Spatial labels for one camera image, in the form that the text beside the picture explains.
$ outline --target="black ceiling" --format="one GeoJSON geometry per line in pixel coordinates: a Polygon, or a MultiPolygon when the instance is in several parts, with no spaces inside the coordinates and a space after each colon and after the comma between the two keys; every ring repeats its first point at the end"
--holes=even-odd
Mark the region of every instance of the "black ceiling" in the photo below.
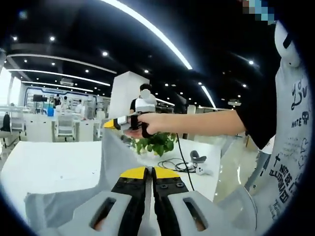
{"type": "MultiPolygon", "coordinates": [[[[117,74],[56,59],[12,57],[21,69],[51,71],[109,84],[115,76],[133,71],[150,79],[160,99],[166,100],[173,91],[183,92],[183,97],[192,98],[190,103],[208,107],[212,105],[198,82],[206,86],[217,107],[231,108],[228,100],[242,102],[255,85],[276,74],[280,58],[274,46],[274,25],[243,14],[242,4],[237,0],[211,1],[211,5],[203,0],[120,2],[160,29],[184,55],[192,70],[145,26],[101,0],[42,0],[33,4],[20,11],[7,31],[2,48],[7,55],[64,57],[117,74]],[[52,35],[56,38],[54,42],[49,41],[52,35]],[[103,57],[103,51],[109,56],[103,57]]],[[[5,64],[8,69],[14,68],[10,61],[5,64]]],[[[44,83],[61,79],[55,75],[24,73],[32,81],[39,78],[44,83]]],[[[80,88],[110,96],[111,87],[74,81],[80,88]]]]}

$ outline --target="black sleeve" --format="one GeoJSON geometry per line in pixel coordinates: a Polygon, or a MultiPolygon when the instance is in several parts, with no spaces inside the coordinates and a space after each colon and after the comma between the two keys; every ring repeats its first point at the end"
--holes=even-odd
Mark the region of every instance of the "black sleeve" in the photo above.
{"type": "Polygon", "coordinates": [[[131,105],[130,105],[130,110],[136,110],[136,99],[134,99],[132,102],[131,102],[131,105]]]}
{"type": "Polygon", "coordinates": [[[251,91],[251,95],[236,110],[248,134],[259,149],[263,149],[276,134],[277,95],[274,79],[251,91]]]}

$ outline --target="white table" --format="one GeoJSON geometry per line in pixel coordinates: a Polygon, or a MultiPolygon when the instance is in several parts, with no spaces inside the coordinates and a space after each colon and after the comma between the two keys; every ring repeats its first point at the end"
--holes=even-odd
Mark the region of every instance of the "white table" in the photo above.
{"type": "MultiPolygon", "coordinates": [[[[191,174],[191,180],[195,190],[212,201],[219,178],[220,148],[189,140],[180,140],[180,143],[184,158],[187,160],[193,149],[201,156],[207,155],[214,176],[191,174]]],[[[180,157],[177,144],[172,152],[165,154],[163,159],[172,157],[180,157]]],[[[162,159],[138,157],[138,160],[143,165],[156,165],[162,159]]],[[[19,142],[9,155],[0,179],[17,212],[27,222],[24,204],[27,193],[47,194],[94,187],[99,180],[100,163],[101,142],[19,142]]],[[[191,190],[187,174],[180,173],[180,175],[191,190]]],[[[153,204],[151,206],[150,219],[154,217],[156,219],[153,204]]]]}

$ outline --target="green leaves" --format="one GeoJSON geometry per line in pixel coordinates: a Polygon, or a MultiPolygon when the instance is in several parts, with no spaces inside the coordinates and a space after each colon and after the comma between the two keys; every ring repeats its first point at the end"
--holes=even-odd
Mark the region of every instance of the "green leaves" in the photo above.
{"type": "Polygon", "coordinates": [[[149,152],[156,152],[162,156],[165,152],[174,149],[174,142],[177,142],[176,134],[156,133],[148,139],[132,140],[131,144],[136,147],[137,153],[140,155],[142,149],[147,149],[149,152]]]}

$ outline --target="cable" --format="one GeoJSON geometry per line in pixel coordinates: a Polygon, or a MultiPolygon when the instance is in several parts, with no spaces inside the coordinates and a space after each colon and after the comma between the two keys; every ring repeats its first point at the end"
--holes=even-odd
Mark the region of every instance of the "cable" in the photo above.
{"type": "Polygon", "coordinates": [[[188,170],[188,167],[187,167],[187,163],[186,163],[186,161],[184,160],[184,156],[183,156],[183,153],[182,153],[181,145],[180,145],[180,143],[179,143],[178,133],[176,133],[176,136],[177,136],[179,151],[181,152],[181,156],[182,156],[183,162],[184,162],[185,167],[186,167],[186,170],[187,170],[187,174],[188,174],[189,182],[190,182],[190,184],[191,184],[191,188],[192,188],[193,191],[195,191],[195,189],[193,188],[193,184],[192,184],[191,178],[190,178],[190,173],[189,173],[189,170],[188,170]]]}

